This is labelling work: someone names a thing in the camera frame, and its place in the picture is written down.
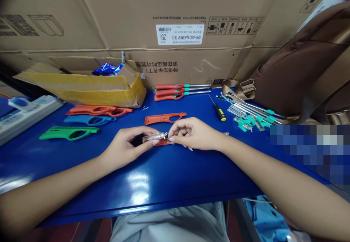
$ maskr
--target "brown backpack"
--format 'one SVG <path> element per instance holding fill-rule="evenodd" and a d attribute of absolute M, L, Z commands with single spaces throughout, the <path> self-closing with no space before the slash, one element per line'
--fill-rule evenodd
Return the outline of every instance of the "brown backpack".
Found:
<path fill-rule="evenodd" d="M 285 124 L 300 124 L 309 117 L 323 124 L 347 124 L 349 45 L 347 1 L 315 16 L 249 80 L 234 84 L 236 93 L 289 117 Z"/>

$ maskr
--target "finger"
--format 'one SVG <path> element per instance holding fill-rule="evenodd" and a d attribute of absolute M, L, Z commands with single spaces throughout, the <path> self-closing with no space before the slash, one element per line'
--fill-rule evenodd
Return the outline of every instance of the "finger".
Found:
<path fill-rule="evenodd" d="M 182 144 L 185 146 L 191 145 L 191 137 L 186 137 L 186 136 L 172 136 L 169 138 L 169 141 Z"/>
<path fill-rule="evenodd" d="M 178 136 L 185 136 L 185 135 L 187 135 L 187 129 L 186 128 L 184 128 L 184 129 L 181 129 L 181 130 L 179 130 L 179 133 L 177 134 Z"/>
<path fill-rule="evenodd" d="M 177 129 L 182 129 L 182 128 L 192 128 L 190 118 L 176 121 L 169 130 L 169 133 L 168 133 L 169 137 L 172 137 L 174 135 L 174 132 Z"/>
<path fill-rule="evenodd" d="M 155 146 L 157 143 L 159 143 L 159 140 L 148 141 L 148 142 L 145 142 L 145 143 L 135 147 L 133 151 L 137 156 L 140 156 L 145 151 L 147 151 L 150 148 L 152 148 L 153 146 Z"/>
<path fill-rule="evenodd" d="M 190 137 L 189 134 L 186 134 L 185 137 Z M 193 151 L 193 149 L 191 147 L 188 148 L 190 151 Z"/>
<path fill-rule="evenodd" d="M 140 134 L 151 135 L 151 134 L 159 133 L 159 131 L 151 127 L 139 126 L 139 127 L 133 127 L 126 130 L 126 133 L 127 133 L 126 135 L 127 139 L 132 140 L 135 136 L 138 136 Z"/>

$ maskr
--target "clear plastic tube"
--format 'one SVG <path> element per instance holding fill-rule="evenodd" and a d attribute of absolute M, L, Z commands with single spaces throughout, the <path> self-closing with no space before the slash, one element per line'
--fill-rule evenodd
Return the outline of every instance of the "clear plastic tube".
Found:
<path fill-rule="evenodd" d="M 157 134 L 144 136 L 142 138 L 142 142 L 148 142 L 148 141 L 152 141 L 152 140 L 160 140 L 160 139 L 165 139 L 165 138 L 166 138 L 165 133 L 164 132 L 159 132 Z"/>

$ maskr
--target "orange plastic handle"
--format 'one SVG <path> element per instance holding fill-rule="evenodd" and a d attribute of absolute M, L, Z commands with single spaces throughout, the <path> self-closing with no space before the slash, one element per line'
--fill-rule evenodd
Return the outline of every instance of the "orange plastic handle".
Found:
<path fill-rule="evenodd" d="M 155 95 L 157 96 L 165 96 L 165 95 L 172 95 L 174 96 L 175 94 L 183 93 L 185 92 L 185 89 L 172 89 L 172 90 L 163 90 L 163 91 L 156 91 Z"/>
<path fill-rule="evenodd" d="M 106 114 L 111 116 L 111 117 L 120 117 L 120 116 L 123 116 L 123 115 L 127 114 L 128 112 L 133 112 L 133 111 L 134 110 L 130 109 L 130 108 L 116 108 L 113 111 L 108 111 Z"/>
<path fill-rule="evenodd" d="M 155 146 L 161 146 L 161 145 L 168 145 L 172 143 L 168 143 L 168 139 L 160 139 L 159 143 L 157 143 Z"/>
<path fill-rule="evenodd" d="M 160 115 L 152 115 L 152 116 L 147 116 L 145 118 L 145 124 L 149 125 L 149 124 L 153 124 L 153 123 L 158 123 L 158 122 L 170 122 L 170 123 L 174 123 L 175 121 L 171 121 L 170 118 L 171 117 L 176 117 L 179 116 L 179 118 L 177 120 L 180 120 L 183 116 L 187 116 L 186 112 L 179 112 L 176 114 L 160 114 Z"/>
<path fill-rule="evenodd" d="M 160 84 L 156 85 L 156 89 L 182 89 L 184 88 L 184 84 Z"/>
<path fill-rule="evenodd" d="M 184 96 L 183 93 L 181 93 L 181 96 L 174 96 L 174 95 L 167 95 L 167 96 L 161 96 L 158 97 L 157 95 L 154 96 L 154 101 L 161 101 L 161 100 L 180 100 Z"/>
<path fill-rule="evenodd" d="M 128 112 L 133 112 L 130 108 L 118 108 L 114 106 L 94 106 L 94 105 L 79 105 L 75 106 L 66 113 L 66 115 L 87 114 L 91 116 L 109 115 L 111 117 L 120 117 Z"/>
<path fill-rule="evenodd" d="M 95 105 L 79 105 L 75 106 L 66 113 L 66 115 L 89 114 L 92 116 L 103 115 L 108 112 L 112 106 L 95 106 Z"/>

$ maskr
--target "screwdriver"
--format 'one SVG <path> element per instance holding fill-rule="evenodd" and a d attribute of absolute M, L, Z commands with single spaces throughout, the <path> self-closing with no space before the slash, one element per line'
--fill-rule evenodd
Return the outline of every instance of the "screwdriver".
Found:
<path fill-rule="evenodd" d="M 210 97 L 211 101 L 213 102 L 213 107 L 215 109 L 216 112 L 216 116 L 219 118 L 220 121 L 224 122 L 226 121 L 226 117 L 225 114 L 223 113 L 223 111 L 219 108 L 217 103 L 214 103 L 213 99 Z"/>

